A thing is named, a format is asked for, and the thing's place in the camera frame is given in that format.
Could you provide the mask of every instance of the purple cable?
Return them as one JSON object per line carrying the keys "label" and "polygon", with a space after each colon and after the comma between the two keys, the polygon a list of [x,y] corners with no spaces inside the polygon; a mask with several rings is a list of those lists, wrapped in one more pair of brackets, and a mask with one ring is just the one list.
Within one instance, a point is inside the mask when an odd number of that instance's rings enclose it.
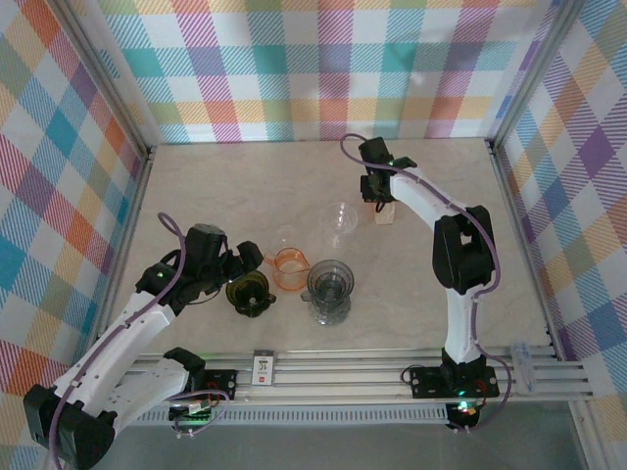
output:
{"label": "purple cable", "polygon": [[[159,212],[157,214],[159,218],[159,222],[166,228],[167,231],[173,233],[178,238],[178,243],[180,244],[180,261],[178,263],[178,269],[174,274],[174,277],[169,281],[167,286],[161,291],[154,299],[152,299],[148,304],[141,307],[135,313],[133,313],[126,323],[128,325],[132,324],[137,318],[150,310],[153,306],[155,306],[165,294],[176,284],[178,278],[183,272],[183,265],[185,264],[185,236],[180,231],[180,228],[174,221],[172,217],[167,215],[165,212]],[[102,343],[94,350],[94,352],[85,360],[85,363],[82,364],[82,367],[78,370],[75,377],[72,379],[73,382],[78,382],[82,377],[87,373],[87,369],[89,366],[96,360],[96,357],[107,347],[107,345],[118,335],[118,333],[125,329],[122,325],[112,331],[109,335],[107,335]],[[66,389],[66,392],[63,394],[61,399],[59,400],[59,404],[55,408],[55,413],[52,416],[52,421],[50,422],[50,431],[48,433],[48,442],[50,446],[50,457],[52,459],[52,463],[57,468],[57,470],[63,470],[61,466],[61,461],[59,460],[59,453],[57,452],[57,428],[59,427],[59,417],[61,416],[61,412],[63,410],[64,405],[68,402],[68,398],[72,394],[74,390],[74,385],[69,385]]]}
{"label": "purple cable", "polygon": [[346,157],[349,158],[349,160],[351,160],[352,162],[355,162],[356,164],[367,166],[369,168],[394,171],[398,174],[406,176],[407,178],[415,181],[417,184],[422,185],[431,194],[433,194],[436,198],[442,201],[442,203],[444,203],[445,205],[447,205],[454,211],[459,212],[466,219],[468,219],[468,221],[472,223],[472,225],[474,225],[474,227],[479,231],[479,233],[481,234],[481,237],[483,238],[483,240],[486,242],[486,245],[488,246],[488,250],[490,250],[490,255],[492,256],[492,260],[494,261],[494,265],[495,265],[494,282],[490,284],[488,287],[486,287],[485,289],[481,289],[475,292],[474,295],[472,296],[473,302],[472,302],[472,310],[470,311],[470,336],[472,337],[472,341],[475,347],[480,353],[482,353],[489,359],[492,359],[495,362],[498,362],[506,370],[507,388],[503,396],[503,400],[501,400],[501,403],[499,404],[499,407],[497,408],[497,410],[494,413],[492,413],[490,416],[488,416],[488,418],[486,418],[483,422],[481,422],[480,424],[478,424],[477,426],[473,428],[474,430],[481,429],[487,424],[489,424],[490,422],[492,422],[492,420],[494,420],[499,415],[499,413],[503,410],[503,408],[506,406],[507,400],[509,400],[509,396],[511,395],[511,385],[512,385],[511,371],[509,370],[509,366],[507,365],[507,363],[504,360],[502,360],[500,357],[487,353],[486,350],[484,350],[481,347],[481,345],[479,344],[479,340],[477,338],[477,308],[479,305],[478,303],[479,297],[483,296],[484,294],[489,294],[493,292],[495,289],[497,289],[497,287],[499,287],[499,284],[501,283],[501,262],[499,261],[499,255],[497,254],[497,248],[492,242],[492,239],[488,235],[488,232],[486,231],[486,229],[483,228],[483,226],[479,223],[479,221],[475,217],[473,217],[470,213],[468,213],[463,208],[452,203],[445,195],[443,195],[440,191],[437,190],[437,188],[429,184],[427,181],[424,181],[419,176],[409,171],[405,171],[404,169],[394,168],[393,166],[389,166],[387,164],[369,164],[367,162],[363,162],[353,157],[344,147],[344,142],[346,141],[348,137],[356,137],[358,139],[361,139],[363,142],[365,142],[367,139],[363,137],[362,135],[356,134],[354,132],[349,132],[348,134],[344,135],[344,137],[340,139],[340,149],[342,150],[342,153]]}
{"label": "purple cable", "polygon": [[[224,404],[224,406],[222,407],[222,410],[217,414],[217,416],[214,419],[212,419],[207,424],[204,424],[203,426],[198,428],[195,432],[190,433],[189,437],[191,437],[191,438],[193,438],[197,434],[202,433],[207,428],[209,428],[214,423],[216,423],[216,421],[218,421],[222,416],[224,416],[224,413],[226,412],[226,409],[228,408],[228,406],[230,404],[230,398],[228,396],[228,393],[224,392],[222,390],[218,390],[218,389],[214,389],[214,390],[199,390],[197,392],[189,392],[187,394],[177,394],[177,395],[171,396],[168,400],[189,399],[191,397],[198,397],[199,395],[220,395],[223,399],[226,400],[226,403]],[[176,431],[179,434],[181,433],[181,430],[178,429],[178,418],[174,419],[174,431]]]}

